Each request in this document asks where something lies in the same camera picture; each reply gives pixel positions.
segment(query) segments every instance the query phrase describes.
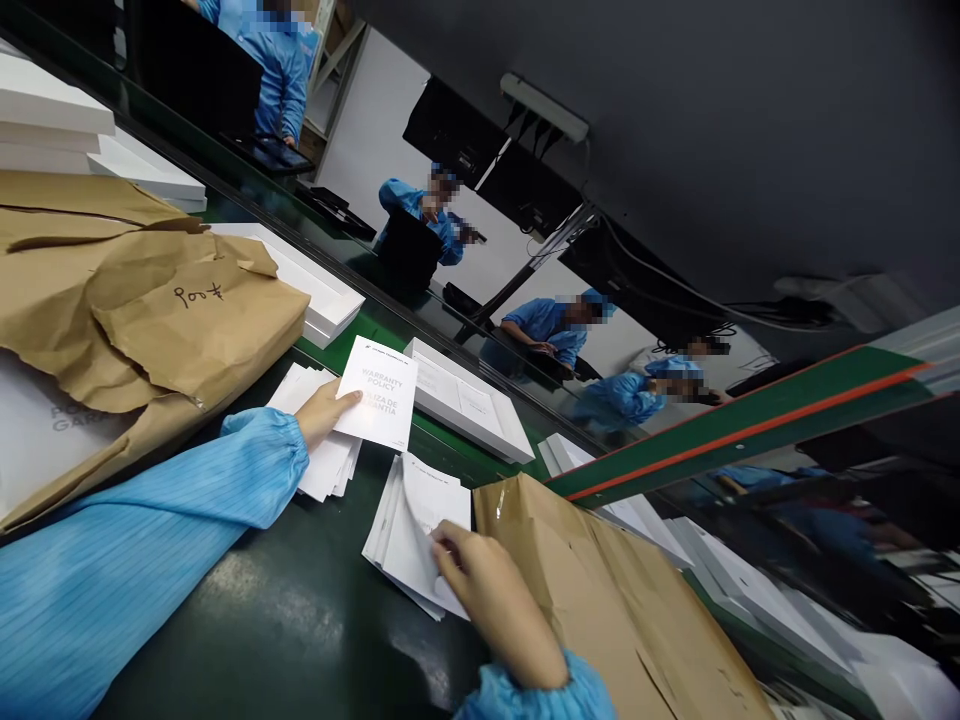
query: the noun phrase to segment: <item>computer monitor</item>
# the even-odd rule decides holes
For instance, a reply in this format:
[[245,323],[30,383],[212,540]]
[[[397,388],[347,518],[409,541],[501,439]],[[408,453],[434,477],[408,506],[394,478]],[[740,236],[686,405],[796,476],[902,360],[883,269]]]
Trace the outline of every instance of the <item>computer monitor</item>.
[[507,134],[437,78],[430,78],[403,139],[474,189],[507,141]]

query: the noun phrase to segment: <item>cable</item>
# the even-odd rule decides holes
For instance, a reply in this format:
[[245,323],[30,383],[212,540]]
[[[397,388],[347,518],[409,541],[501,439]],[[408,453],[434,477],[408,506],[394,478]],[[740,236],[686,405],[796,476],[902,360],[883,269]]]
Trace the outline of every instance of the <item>cable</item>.
[[550,252],[545,252],[545,253],[541,253],[541,254],[531,255],[531,254],[530,254],[530,243],[532,243],[532,242],[533,242],[533,238],[530,238],[529,240],[527,240],[527,257],[530,257],[530,258],[549,257],[550,255],[556,255],[558,252],[563,252],[563,251],[566,250],[568,247],[570,247],[570,243],[566,243],[565,245],[563,245],[563,247],[559,247],[559,248],[557,248],[556,250],[551,250]]
[[711,305],[720,308],[721,310],[723,310],[724,313],[731,313],[731,314],[736,315],[736,316],[738,316],[738,317],[742,317],[742,318],[744,318],[745,320],[749,320],[750,322],[759,323],[760,325],[766,325],[767,327],[776,328],[777,330],[788,330],[788,331],[790,331],[790,332],[802,332],[802,333],[822,333],[822,332],[829,332],[829,329],[826,329],[826,328],[823,328],[823,327],[820,327],[820,328],[801,328],[801,327],[792,327],[792,326],[790,326],[790,325],[782,325],[782,324],[780,324],[780,323],[770,322],[769,320],[764,320],[764,319],[762,319],[761,317],[758,317],[758,316],[755,316],[755,315],[750,315],[749,313],[745,313],[745,312],[740,312],[739,310],[736,310],[736,309],[734,309],[734,308],[732,308],[732,307],[729,307],[729,306],[727,306],[727,305],[724,305],[723,303],[717,302],[716,300],[714,300],[714,299],[712,299],[712,298],[707,297],[707,296],[704,295],[703,293],[694,290],[692,287],[690,287],[689,285],[687,285],[687,284],[684,283],[683,281],[678,280],[677,278],[673,277],[672,275],[670,275],[670,273],[664,272],[663,270],[661,270],[660,268],[656,267],[655,265],[651,265],[651,264],[648,263],[646,260],[642,260],[642,259],[638,258],[636,255],[634,255],[634,254],[633,254],[630,250],[628,250],[628,249],[623,245],[623,243],[620,241],[620,238],[617,236],[617,231],[613,229],[613,223],[610,222],[610,218],[608,218],[608,217],[606,216],[606,214],[603,213],[603,212],[601,212],[600,210],[597,210],[597,212],[600,212],[600,215],[601,215],[601,217],[603,218],[604,222],[607,223],[607,229],[610,230],[610,235],[613,237],[613,241],[614,241],[614,242],[617,244],[617,246],[627,255],[627,257],[629,257],[629,258],[630,258],[631,260],[633,260],[635,263],[638,263],[638,264],[640,264],[640,265],[643,265],[643,266],[644,266],[645,268],[647,268],[648,270],[653,270],[655,273],[657,273],[657,275],[660,275],[661,277],[666,278],[666,279],[669,280],[670,282],[674,283],[675,285],[677,285],[677,286],[683,288],[684,290],[686,290],[687,292],[689,292],[691,295],[694,295],[695,297],[700,298],[700,299],[703,300],[704,302],[710,303]]
[[[792,326],[792,325],[786,325],[786,324],[781,324],[781,323],[777,323],[777,322],[772,322],[771,320],[766,320],[766,319],[764,319],[763,317],[760,317],[760,316],[755,316],[755,315],[751,315],[750,313],[741,312],[741,311],[739,311],[739,310],[737,310],[737,309],[735,309],[735,308],[733,308],[733,307],[730,307],[730,306],[728,306],[728,305],[724,305],[723,303],[717,302],[716,300],[713,300],[712,298],[707,297],[706,295],[704,295],[704,294],[702,294],[702,293],[694,290],[692,287],[690,287],[690,286],[687,285],[686,283],[682,282],[681,280],[678,280],[677,278],[673,277],[673,276],[670,275],[669,273],[664,272],[664,271],[661,270],[660,268],[658,268],[658,267],[656,267],[656,266],[654,266],[654,265],[651,265],[650,263],[646,262],[645,260],[641,260],[641,259],[638,258],[636,255],[634,255],[634,254],[633,254],[630,250],[628,250],[628,249],[623,245],[623,243],[620,241],[620,237],[617,235],[616,230],[614,230],[614,228],[613,228],[613,223],[610,221],[610,218],[607,217],[607,214],[606,214],[605,212],[603,212],[603,211],[596,205],[596,203],[591,202],[590,199],[587,197],[587,195],[586,195],[586,193],[585,193],[585,189],[586,189],[586,187],[587,187],[587,183],[588,183],[589,180],[590,180],[590,155],[591,155],[591,148],[590,148],[590,138],[589,138],[589,137],[584,138],[584,148],[585,148],[584,168],[583,168],[584,178],[583,178],[583,183],[580,185],[580,198],[581,198],[581,200],[583,201],[583,204],[584,204],[584,205],[587,205],[587,206],[589,206],[589,207],[592,207],[593,210],[594,210],[594,212],[597,213],[601,218],[603,218],[603,222],[605,222],[605,223],[607,224],[607,228],[610,230],[610,235],[613,237],[613,241],[620,247],[620,249],[627,255],[627,257],[629,257],[629,258],[630,258],[631,260],[633,260],[634,262],[639,263],[640,265],[643,265],[644,267],[646,267],[646,268],[648,268],[648,269],[650,269],[650,270],[653,270],[653,271],[654,271],[655,273],[657,273],[658,275],[661,275],[662,277],[666,278],[666,279],[669,280],[670,282],[672,282],[672,283],[680,286],[681,288],[683,288],[683,289],[686,290],[687,292],[691,293],[692,295],[700,298],[701,300],[703,300],[703,301],[705,301],[705,302],[708,302],[708,303],[710,303],[711,305],[714,305],[715,307],[720,308],[720,309],[724,312],[724,316],[726,315],[726,313],[731,313],[731,314],[736,315],[736,316],[738,316],[738,317],[742,317],[742,318],[744,318],[745,320],[749,320],[750,322],[755,322],[755,323],[758,323],[758,324],[760,324],[760,325],[766,325],[767,327],[775,328],[775,329],[777,329],[777,330],[787,330],[787,331],[790,331],[790,332],[800,332],[800,333],[822,333],[822,332],[829,332],[830,326],[818,325],[818,326],[814,326],[814,327],[810,327],[810,328],[807,328],[807,327],[796,327],[796,326]],[[657,302],[660,302],[660,303],[663,304],[663,305],[667,305],[668,307],[672,307],[672,308],[677,309],[677,310],[682,310],[682,311],[685,311],[685,312],[689,312],[689,313],[692,313],[692,314],[694,314],[694,315],[700,315],[701,317],[707,317],[707,318],[709,318],[709,319],[714,319],[714,317],[713,317],[712,315],[707,315],[707,314],[704,313],[704,312],[696,311],[696,310],[693,310],[692,308],[688,308],[688,307],[683,307],[682,305],[677,305],[677,304],[674,304],[674,303],[672,303],[672,302],[668,302],[668,301],[662,300],[662,299],[660,299],[660,298],[655,298],[654,296],[651,296],[651,295],[649,295],[649,294],[646,294],[646,293],[643,293],[643,292],[641,292],[641,291],[638,291],[637,288],[632,288],[632,289],[634,290],[634,292],[637,292],[638,294],[643,295],[644,297],[647,297],[648,299],[654,299],[654,300],[656,300]]]

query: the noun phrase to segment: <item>brown paper bag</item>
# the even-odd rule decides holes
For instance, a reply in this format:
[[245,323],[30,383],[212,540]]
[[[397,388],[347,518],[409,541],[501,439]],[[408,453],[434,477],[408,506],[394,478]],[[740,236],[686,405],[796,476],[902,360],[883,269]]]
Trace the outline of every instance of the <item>brown paper bag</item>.
[[621,718],[770,720],[730,641],[656,546],[527,475],[473,491],[479,532],[510,552],[561,643]]
[[143,408],[0,531],[200,424],[300,336],[309,298],[261,244],[203,232],[126,180],[0,172],[0,228],[0,348],[90,408]]

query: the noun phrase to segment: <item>stack of white boxes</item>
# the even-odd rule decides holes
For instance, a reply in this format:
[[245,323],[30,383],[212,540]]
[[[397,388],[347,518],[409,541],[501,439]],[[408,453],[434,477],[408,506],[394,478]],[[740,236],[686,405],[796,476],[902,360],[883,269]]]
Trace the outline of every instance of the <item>stack of white boxes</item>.
[[114,125],[113,112],[30,60],[0,52],[0,170],[114,175],[187,213],[206,188]]
[[218,223],[210,229],[218,235],[235,235],[263,243],[277,263],[277,277],[310,296],[303,336],[321,350],[336,340],[359,314],[363,295],[263,225]]

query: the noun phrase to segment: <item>blue sleeve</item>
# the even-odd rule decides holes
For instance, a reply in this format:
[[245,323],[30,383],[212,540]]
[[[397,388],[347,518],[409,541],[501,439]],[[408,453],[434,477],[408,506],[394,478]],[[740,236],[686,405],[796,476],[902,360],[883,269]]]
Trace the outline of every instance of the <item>blue sleeve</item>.
[[631,419],[642,405],[642,399],[639,397],[642,378],[633,373],[617,375],[609,380],[601,382],[608,383],[607,402],[617,409],[623,417]]
[[563,651],[569,684],[560,690],[524,690],[498,664],[480,668],[480,689],[471,694],[456,720],[613,720],[613,702],[596,670]]
[[441,265],[458,265],[463,260],[463,243],[457,236],[457,230],[449,220],[440,231],[443,240],[443,254],[440,256]]
[[633,413],[629,416],[634,425],[642,425],[663,409],[664,403],[653,393],[638,392],[634,400]]
[[579,331],[573,333],[570,336],[570,339],[564,343],[563,347],[557,349],[557,360],[562,363],[574,367],[577,364],[577,355],[580,354],[580,351],[583,349],[583,346],[587,344],[587,333],[586,331]]
[[197,0],[200,14],[214,25],[220,22],[220,0]]
[[247,410],[0,549],[0,717],[89,716],[244,531],[273,524],[308,462],[292,416]]
[[398,208],[403,208],[409,212],[410,205],[418,192],[419,190],[407,185],[402,180],[390,178],[380,186],[380,205],[387,212],[393,212]]
[[510,314],[504,316],[501,322],[507,322],[509,320],[510,322],[516,323],[521,330],[526,332],[526,325],[535,318],[550,312],[550,309],[555,304],[556,303],[549,298],[537,298],[536,300],[524,303]]
[[284,62],[287,68],[283,78],[283,97],[280,99],[281,137],[293,136],[299,144],[303,113],[307,108],[307,75],[310,69],[299,43],[294,45]]

